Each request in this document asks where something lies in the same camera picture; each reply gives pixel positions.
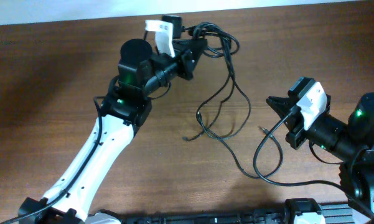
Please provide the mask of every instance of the green led light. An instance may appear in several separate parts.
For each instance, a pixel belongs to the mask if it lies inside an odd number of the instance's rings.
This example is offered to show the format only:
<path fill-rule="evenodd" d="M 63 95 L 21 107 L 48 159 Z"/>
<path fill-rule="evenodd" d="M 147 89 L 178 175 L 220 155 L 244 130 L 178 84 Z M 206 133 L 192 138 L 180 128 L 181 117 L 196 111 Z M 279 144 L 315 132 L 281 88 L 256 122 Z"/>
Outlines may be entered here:
<path fill-rule="evenodd" d="M 122 73 L 121 81 L 132 85 L 134 83 L 134 74 L 133 73 Z"/>
<path fill-rule="evenodd" d="M 357 110 L 357 116 L 361 116 L 362 115 L 362 110 Z"/>

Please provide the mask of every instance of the tangled cable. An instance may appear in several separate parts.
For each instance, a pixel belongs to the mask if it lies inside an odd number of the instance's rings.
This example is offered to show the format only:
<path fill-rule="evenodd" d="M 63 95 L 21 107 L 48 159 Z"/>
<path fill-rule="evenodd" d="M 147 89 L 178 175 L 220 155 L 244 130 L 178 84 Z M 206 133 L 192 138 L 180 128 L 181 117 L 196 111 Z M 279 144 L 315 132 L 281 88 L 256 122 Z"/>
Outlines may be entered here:
<path fill-rule="evenodd" d="M 220 87 L 220 89 L 218 89 L 207 100 L 202 102 L 199 105 L 199 107 L 196 111 L 197 121 L 198 121 L 199 125 L 202 127 L 201 132 L 199 132 L 197 135 L 195 135 L 192 138 L 183 137 L 183 139 L 185 141 L 193 141 L 193 140 L 196 140 L 197 138 L 201 137 L 203 134 L 206 134 L 208 137 L 210 137 L 214 140 L 220 141 L 230 151 L 231 155 L 234 158 L 236 166 L 239 168 L 239 170 L 245 176 L 247 176 L 249 178 L 252 178 L 252 179 L 260 179 L 259 177 L 255 177 L 255 176 L 247 173 L 242 168 L 238 159 L 236 158 L 235 153 L 232 151 L 231 147 L 225 142 L 225 140 L 236 136 L 242 130 L 242 128 L 245 126 L 246 122 L 248 121 L 248 119 L 250 117 L 250 113 L 251 113 L 250 100 L 246 96 L 246 94 L 241 90 L 241 88 L 238 86 L 238 84 L 236 83 L 235 70 L 234 70 L 234 67 L 233 67 L 233 64 L 232 64 L 231 56 L 239 51 L 239 49 L 240 49 L 239 41 L 235 37 L 233 37 L 232 35 L 224 32 L 216 24 L 212 24 L 210 22 L 203 22 L 203 23 L 200 23 L 196 26 L 185 28 L 185 31 L 188 31 L 189 35 L 191 35 L 193 39 L 205 38 L 206 36 L 218 37 L 220 39 L 221 47 L 215 48 L 215 47 L 207 46 L 207 48 L 205 49 L 203 54 L 210 57 L 210 58 L 224 57 L 225 63 L 227 65 L 227 69 L 228 69 L 228 76 L 227 76 L 227 79 L 225 80 L 225 83 Z M 231 51 L 233 43 L 236 45 L 236 47 L 235 47 L 235 50 Z M 226 98 L 224 98 L 222 101 L 220 101 L 220 105 L 218 106 L 217 114 L 214 117 L 213 121 L 208 126 L 204 125 L 204 122 L 202 120 L 202 115 L 200 114 L 200 109 L 203 106 L 205 106 L 208 102 L 210 102 L 212 99 L 214 99 L 221 91 L 223 91 L 224 88 L 230 82 L 230 80 L 232 82 L 230 93 L 228 94 L 228 96 Z M 231 98 L 232 94 L 234 93 L 235 88 L 241 93 L 241 95 L 245 98 L 246 102 L 248 103 L 248 114 L 247 114 L 245 120 L 242 122 L 241 126 L 234 133 L 231 132 L 230 134 L 227 134 L 226 136 L 219 136 L 218 134 L 216 134 L 214 131 L 211 130 L 211 127 L 217 121 L 218 117 L 220 116 L 220 112 L 221 112 L 223 104 Z M 283 163 L 282 147 L 278 143 L 278 141 L 276 140 L 276 138 L 274 136 L 271 136 L 271 139 L 274 141 L 275 145 L 277 145 L 277 148 L 278 148 L 278 151 L 279 151 L 279 162 L 278 162 L 276 168 L 273 171 L 271 171 L 269 174 L 265 175 L 265 177 L 270 177 L 271 175 L 275 174 L 279 170 L 279 168 L 281 167 L 281 165 Z"/>

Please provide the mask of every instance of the cable plug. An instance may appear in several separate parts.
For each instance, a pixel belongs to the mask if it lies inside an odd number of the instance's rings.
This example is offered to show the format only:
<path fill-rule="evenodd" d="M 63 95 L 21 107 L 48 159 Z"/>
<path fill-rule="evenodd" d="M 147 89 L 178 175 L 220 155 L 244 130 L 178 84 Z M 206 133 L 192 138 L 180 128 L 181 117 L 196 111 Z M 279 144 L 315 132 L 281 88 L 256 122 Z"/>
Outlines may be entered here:
<path fill-rule="evenodd" d="M 265 133 L 265 134 L 268 134 L 269 131 L 266 129 L 266 128 L 263 128 L 261 126 L 259 126 L 259 128 Z M 270 135 L 269 138 L 271 138 L 272 140 L 275 140 L 275 137 L 273 135 Z"/>
<path fill-rule="evenodd" d="M 200 119 L 202 119 L 202 115 L 200 114 L 199 111 L 197 112 L 197 115 L 196 115 L 196 116 L 197 116 L 197 120 L 198 120 L 198 121 L 199 121 Z"/>

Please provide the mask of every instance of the wood grain surface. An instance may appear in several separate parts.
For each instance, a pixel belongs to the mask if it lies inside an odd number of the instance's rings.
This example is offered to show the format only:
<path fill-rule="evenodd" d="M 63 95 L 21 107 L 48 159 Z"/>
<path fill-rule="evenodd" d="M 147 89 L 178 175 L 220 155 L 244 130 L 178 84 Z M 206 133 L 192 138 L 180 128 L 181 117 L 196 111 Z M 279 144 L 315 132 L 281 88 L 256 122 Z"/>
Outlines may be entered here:
<path fill-rule="evenodd" d="M 299 77 L 313 77 L 332 96 L 331 114 L 347 122 L 360 97 L 374 91 L 374 2 L 181 16 L 186 26 L 216 23 L 241 43 L 233 57 L 236 80 L 253 110 L 246 127 L 227 143 L 251 173 L 253 154 L 264 137 L 258 126 L 271 128 L 279 119 L 265 103 L 269 95 L 286 96 Z M 16 215 L 26 197 L 39 199 L 62 175 L 94 125 L 93 96 L 104 95 L 118 73 L 120 47 L 142 38 L 145 19 L 159 18 L 0 26 L 0 221 Z M 122 214 L 246 210 L 296 197 L 346 201 L 333 187 L 287 188 L 248 179 L 221 143 L 206 136 L 182 140 L 200 131 L 195 110 L 226 77 L 223 58 L 202 56 L 192 81 L 176 78 L 170 93 L 153 102 L 145 125 L 113 164 L 90 213 L 101 208 Z M 204 119 L 215 116 L 226 94 L 202 110 Z M 235 94 L 214 130 L 230 132 L 247 111 L 246 101 Z M 307 144 L 291 149 L 284 141 L 286 133 L 282 127 L 275 134 L 285 158 L 274 180 L 339 182 L 338 166 L 318 162 Z M 325 160 L 336 161 L 316 150 Z M 259 167 L 269 171 L 277 162 L 276 146 L 269 142 Z"/>

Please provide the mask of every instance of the black cable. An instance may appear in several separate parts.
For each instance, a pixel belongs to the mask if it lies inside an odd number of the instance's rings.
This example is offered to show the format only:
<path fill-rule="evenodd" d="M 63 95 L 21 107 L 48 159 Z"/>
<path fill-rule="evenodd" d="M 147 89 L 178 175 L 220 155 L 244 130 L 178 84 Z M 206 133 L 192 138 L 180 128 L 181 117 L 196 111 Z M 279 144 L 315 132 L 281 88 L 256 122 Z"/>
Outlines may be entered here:
<path fill-rule="evenodd" d="M 316 152 L 314 151 L 314 143 L 312 141 L 309 141 L 309 148 L 310 148 L 310 151 L 312 153 L 312 155 L 318 159 L 320 162 L 323 162 L 324 164 L 331 164 L 331 165 L 341 165 L 343 164 L 343 162 L 326 162 L 326 161 L 323 161 L 317 154 Z"/>
<path fill-rule="evenodd" d="M 350 173 L 350 175 L 353 175 L 353 166 L 355 164 L 355 162 L 357 161 L 359 155 L 361 154 L 361 152 L 367 150 L 368 148 L 366 146 L 363 146 L 358 152 L 355 153 L 354 157 L 353 157 L 353 160 L 351 161 L 349 167 L 348 167 L 348 172 Z"/>
<path fill-rule="evenodd" d="M 348 194 L 347 191 L 342 188 L 342 186 L 335 184 L 333 182 L 326 181 L 326 180 L 310 180 L 310 181 L 296 182 L 296 183 L 281 183 L 281 182 L 269 180 L 260 173 L 257 167 L 257 158 L 258 158 L 261 148 L 264 146 L 264 144 L 266 143 L 270 135 L 272 135 L 275 132 L 275 130 L 277 130 L 280 127 L 280 125 L 282 125 L 285 122 L 285 120 L 287 120 L 288 117 L 290 117 L 290 115 L 292 115 L 292 111 L 289 112 L 288 115 L 286 115 L 283 119 L 279 120 L 278 123 L 275 124 L 275 126 L 269 131 L 269 133 L 266 134 L 266 136 L 263 138 L 263 140 L 260 142 L 259 146 L 257 147 L 255 156 L 253 157 L 253 168 L 255 169 L 255 172 L 260 177 L 260 179 L 263 179 L 264 181 L 270 184 L 283 186 L 283 187 L 298 187 L 298 186 L 305 186 L 305 185 L 311 185 L 311 184 L 325 184 L 325 185 L 336 187 L 337 189 L 341 190 L 350 200 L 354 201 L 365 213 L 367 213 L 370 216 L 370 218 L 374 218 L 374 213 L 366 205 L 364 205 L 361 201 L 356 200 L 354 197 Z"/>
<path fill-rule="evenodd" d="M 164 93 L 163 93 L 162 95 L 160 95 L 160 96 L 157 96 L 157 97 L 149 97 L 149 98 L 150 98 L 151 100 L 159 99 L 160 97 L 165 96 L 165 95 L 170 91 L 171 88 L 172 88 L 172 83 L 169 82 L 169 86 L 167 87 L 166 92 L 164 92 Z"/>
<path fill-rule="evenodd" d="M 236 166 L 238 167 L 238 169 L 242 172 L 243 175 L 249 177 L 249 178 L 252 178 L 252 179 L 256 179 L 256 180 L 259 180 L 260 177 L 255 177 L 249 173 L 247 173 L 241 166 L 241 164 L 239 163 L 238 161 L 238 158 L 236 158 L 236 155 L 235 153 L 232 151 L 231 147 L 222 139 L 220 138 L 216 133 L 214 133 L 212 130 L 208 129 L 205 127 L 205 125 L 203 124 L 203 121 L 202 121 L 202 116 L 200 115 L 200 113 L 197 114 L 197 120 L 198 122 L 200 123 L 201 126 L 203 126 L 203 131 L 208 134 L 208 135 L 214 135 L 218 138 L 218 141 L 220 141 L 231 153 L 232 157 L 234 158 L 234 161 L 235 161 L 235 164 Z M 264 131 L 264 133 L 268 132 L 267 129 L 265 128 L 262 128 L 262 130 Z M 269 174 L 265 175 L 265 177 L 271 177 L 273 174 L 277 173 L 277 171 L 281 168 L 282 166 L 282 163 L 283 163 L 283 160 L 284 160 L 284 154 L 283 154 L 283 150 L 282 150 L 282 147 L 281 145 L 279 144 L 279 142 L 276 140 L 276 138 L 274 136 L 270 136 L 270 138 L 274 141 L 275 145 L 277 146 L 278 148 L 278 151 L 279 151 L 279 162 L 278 162 L 278 165 L 275 167 L 275 169 L 273 171 L 271 171 Z"/>
<path fill-rule="evenodd" d="M 97 149 L 97 147 L 98 147 L 98 145 L 100 143 L 101 134 L 102 134 L 102 116 L 101 116 L 100 106 L 99 106 L 99 104 L 97 102 L 97 99 L 99 99 L 99 98 L 104 98 L 104 96 L 96 96 L 96 97 L 94 97 L 94 104 L 95 104 L 95 108 L 96 108 L 97 114 L 98 114 L 98 136 L 97 136 L 97 140 L 95 141 L 92 150 L 88 154 L 88 156 L 85 159 L 85 161 L 83 162 L 82 166 L 79 168 L 78 172 L 75 174 L 75 176 L 73 177 L 73 179 L 69 182 L 69 184 L 67 185 L 67 187 L 64 188 L 60 192 L 60 194 L 59 194 L 58 197 L 56 197 L 54 200 L 52 200 L 50 203 L 48 203 L 45 207 L 43 207 L 43 208 L 41 208 L 41 209 L 39 209 L 37 211 L 30 212 L 30 213 L 25 214 L 25 215 L 19 215 L 16 218 L 12 218 L 10 220 L 1 222 L 0 224 L 10 224 L 10 223 L 18 222 L 18 221 L 20 221 L 20 220 L 22 220 L 24 218 L 27 218 L 27 217 L 36 215 L 36 214 L 38 214 L 40 212 L 43 212 L 43 211 L 51 208 L 53 205 L 55 205 L 55 203 L 57 203 L 59 200 L 61 200 L 61 198 L 63 198 L 68 193 L 68 191 L 72 188 L 73 184 L 79 178 L 80 174 L 82 173 L 83 169 L 86 167 L 88 161 L 91 159 L 91 157 L 93 156 L 95 150 Z"/>
<path fill-rule="evenodd" d="M 145 30 L 145 33 L 144 33 L 144 40 L 147 39 L 147 35 L 148 35 L 148 31 Z"/>
<path fill-rule="evenodd" d="M 247 120 L 249 119 L 250 113 L 251 113 L 250 100 L 246 96 L 246 94 L 240 89 L 238 84 L 236 83 L 235 70 L 234 70 L 233 64 L 232 64 L 231 55 L 233 55 L 233 54 L 235 54 L 239 51 L 239 48 L 240 48 L 239 41 L 236 38 L 234 38 L 232 35 L 227 34 L 226 32 L 222 31 L 221 28 L 219 28 L 219 26 L 217 26 L 215 24 L 212 24 L 212 23 L 209 23 L 209 22 L 203 22 L 201 24 L 198 24 L 197 26 L 189 27 L 189 28 L 186 28 L 184 30 L 187 30 L 189 32 L 189 34 L 192 36 L 193 39 L 205 38 L 205 36 L 214 36 L 214 37 L 218 37 L 220 39 L 221 47 L 213 48 L 213 47 L 207 46 L 207 48 L 205 49 L 203 54 L 210 57 L 210 58 L 224 57 L 225 63 L 227 65 L 227 69 L 228 69 L 228 76 L 227 76 L 227 79 L 225 80 L 225 83 L 220 87 L 220 89 L 217 90 L 211 97 L 209 97 L 207 100 L 205 100 L 202 104 L 200 104 L 200 106 L 197 109 L 196 117 L 197 117 L 197 121 L 198 121 L 199 125 L 201 125 L 201 127 L 202 127 L 202 131 L 199 132 L 197 135 L 195 135 L 192 138 L 183 137 L 183 139 L 186 140 L 186 141 L 193 141 L 193 140 L 201 137 L 203 134 L 206 134 L 210 138 L 220 141 L 230 151 L 232 157 L 234 158 L 236 166 L 239 168 L 239 170 L 245 176 L 247 176 L 249 178 L 252 178 L 252 179 L 260 179 L 260 177 L 255 177 L 255 176 L 245 172 L 245 170 L 240 165 L 238 159 L 236 158 L 235 153 L 232 151 L 231 147 L 225 142 L 225 140 L 232 138 L 233 136 L 237 135 L 242 130 L 242 128 L 246 124 Z M 235 45 L 236 45 L 236 49 L 234 51 L 231 51 L 232 42 L 234 42 Z M 221 91 L 223 91 L 223 89 L 227 86 L 227 84 L 230 80 L 232 82 L 230 93 L 228 94 L 228 96 L 226 98 L 224 98 L 220 102 L 220 105 L 218 107 L 216 116 L 214 117 L 213 121 L 206 127 L 203 123 L 202 116 L 200 114 L 200 109 L 204 105 L 206 105 L 209 101 L 211 101 L 213 98 L 215 98 Z M 220 116 L 220 112 L 221 112 L 223 104 L 231 98 L 235 88 L 241 93 L 241 95 L 247 101 L 247 103 L 248 103 L 248 114 L 247 114 L 245 120 L 242 122 L 242 125 L 234 133 L 230 133 L 226 136 L 220 137 L 214 131 L 212 131 L 210 128 L 217 121 L 218 117 Z M 262 130 L 264 131 L 264 133 L 268 132 L 267 129 L 262 128 Z M 281 167 L 281 165 L 283 163 L 282 147 L 274 136 L 271 135 L 271 139 L 274 141 L 275 145 L 278 148 L 279 162 L 278 162 L 278 165 L 275 168 L 275 170 L 273 170 L 272 172 L 267 174 L 266 177 L 270 177 L 271 175 L 275 174 L 279 170 L 279 168 Z"/>
<path fill-rule="evenodd" d="M 119 77 L 120 75 L 117 75 L 111 79 L 110 84 L 108 86 L 108 93 L 112 93 L 112 91 L 114 91 L 114 87 L 116 85 L 116 82 L 119 80 Z"/>
<path fill-rule="evenodd" d="M 192 137 L 192 138 L 183 137 L 183 139 L 186 140 L 186 141 L 193 141 L 193 140 L 201 137 L 201 135 L 203 133 L 206 133 L 210 138 L 215 139 L 215 140 L 230 139 L 233 136 L 236 136 L 242 130 L 242 128 L 246 124 L 247 120 L 249 119 L 249 116 L 250 116 L 250 113 L 251 113 L 250 100 L 245 95 L 245 93 L 240 89 L 238 84 L 236 83 L 235 71 L 234 71 L 233 64 L 232 64 L 232 59 L 231 59 L 231 55 L 233 55 L 233 54 L 235 54 L 239 51 L 239 48 L 240 48 L 239 41 L 236 38 L 234 38 L 232 35 L 227 34 L 226 32 L 222 31 L 221 28 L 219 28 L 219 26 L 217 26 L 215 24 L 212 24 L 212 23 L 209 23 L 209 22 L 203 22 L 203 23 L 200 23 L 196 26 L 185 28 L 185 30 L 187 30 L 189 32 L 189 34 L 192 36 L 193 39 L 205 38 L 205 36 L 218 37 L 220 39 L 221 47 L 213 48 L 213 47 L 207 46 L 207 48 L 205 49 L 203 54 L 210 57 L 210 58 L 224 57 L 225 63 L 227 65 L 227 69 L 228 69 L 228 76 L 227 76 L 227 79 L 226 79 L 225 83 L 223 84 L 223 86 L 220 87 L 220 89 L 217 90 L 216 93 L 214 93 L 210 98 L 205 100 L 198 107 L 196 115 L 199 114 L 200 109 L 204 105 L 206 105 L 209 101 L 211 101 L 213 98 L 215 98 L 221 91 L 223 91 L 223 89 L 227 86 L 230 79 L 231 79 L 231 82 L 232 82 L 232 86 L 231 86 L 231 91 L 228 94 L 228 96 L 220 102 L 220 106 L 218 107 L 217 114 L 216 114 L 215 118 L 213 119 L 213 121 L 207 127 L 204 127 L 204 126 L 201 125 L 202 131 L 199 132 L 194 137 Z M 236 49 L 231 52 L 231 43 L 232 42 L 234 42 L 236 44 Z M 223 103 L 225 103 L 226 101 L 228 101 L 231 98 L 235 88 L 242 94 L 242 96 L 248 102 L 248 109 L 249 109 L 248 115 L 246 116 L 242 125 L 234 133 L 230 133 L 230 134 L 228 134 L 226 136 L 222 136 L 222 137 L 220 137 L 216 134 L 212 134 L 212 132 L 208 131 L 208 130 L 210 130 L 210 128 L 215 124 L 216 120 L 218 119 L 218 117 L 220 115 Z"/>

